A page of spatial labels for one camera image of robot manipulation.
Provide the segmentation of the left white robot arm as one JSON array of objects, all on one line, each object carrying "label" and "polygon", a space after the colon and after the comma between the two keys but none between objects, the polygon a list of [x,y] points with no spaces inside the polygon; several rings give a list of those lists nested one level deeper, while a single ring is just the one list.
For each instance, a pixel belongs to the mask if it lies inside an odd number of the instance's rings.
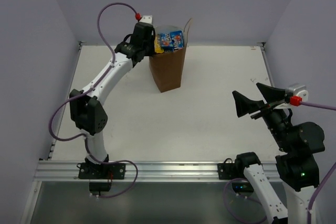
[{"label": "left white robot arm", "polygon": [[111,60],[82,90],[69,95],[70,117],[85,138],[86,159],[97,178],[109,172],[108,154],[104,147],[103,129],[108,116],[103,105],[116,84],[144,57],[154,55],[155,29],[152,24],[137,22],[133,33],[119,43]]}]

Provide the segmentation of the brown paper bag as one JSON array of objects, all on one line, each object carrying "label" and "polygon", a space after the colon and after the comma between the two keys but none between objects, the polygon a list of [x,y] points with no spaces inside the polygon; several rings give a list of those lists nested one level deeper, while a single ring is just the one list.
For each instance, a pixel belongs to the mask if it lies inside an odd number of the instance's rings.
[{"label": "brown paper bag", "polygon": [[149,69],[158,90],[163,93],[181,87],[185,55],[188,44],[188,34],[193,19],[190,18],[184,28],[165,25],[155,28],[156,34],[181,30],[184,35],[184,47],[173,52],[156,54],[149,58]]}]

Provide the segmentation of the yellow M&M's packet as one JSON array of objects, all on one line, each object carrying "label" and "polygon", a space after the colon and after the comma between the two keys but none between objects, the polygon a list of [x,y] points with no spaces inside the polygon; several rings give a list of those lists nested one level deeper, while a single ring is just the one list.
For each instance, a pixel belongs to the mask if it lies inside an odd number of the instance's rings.
[{"label": "yellow M&M's packet", "polygon": [[156,34],[154,39],[154,51],[156,54],[162,54],[164,53],[164,50],[161,46],[161,35]]}]

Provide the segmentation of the blue M&M's packet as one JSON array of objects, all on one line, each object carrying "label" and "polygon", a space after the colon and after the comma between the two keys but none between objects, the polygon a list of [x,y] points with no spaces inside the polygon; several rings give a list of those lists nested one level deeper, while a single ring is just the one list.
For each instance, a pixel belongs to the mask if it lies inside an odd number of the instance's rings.
[{"label": "blue M&M's packet", "polygon": [[181,30],[160,33],[160,44],[164,52],[173,52],[184,47],[184,35]]}]

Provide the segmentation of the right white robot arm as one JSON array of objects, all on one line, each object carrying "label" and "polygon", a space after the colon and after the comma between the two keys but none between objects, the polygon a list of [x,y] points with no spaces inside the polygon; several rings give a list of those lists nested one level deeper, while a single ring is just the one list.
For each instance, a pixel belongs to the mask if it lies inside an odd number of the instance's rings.
[{"label": "right white robot arm", "polygon": [[286,193],[284,206],[267,180],[263,165],[254,152],[236,156],[234,172],[245,178],[254,189],[269,223],[315,223],[311,198],[320,185],[315,153],[325,150],[324,131],[313,123],[293,125],[292,108],[308,101],[305,85],[293,84],[285,89],[256,84],[263,100],[255,101],[233,91],[236,113],[254,120],[262,118],[276,141],[281,155],[276,168]]}]

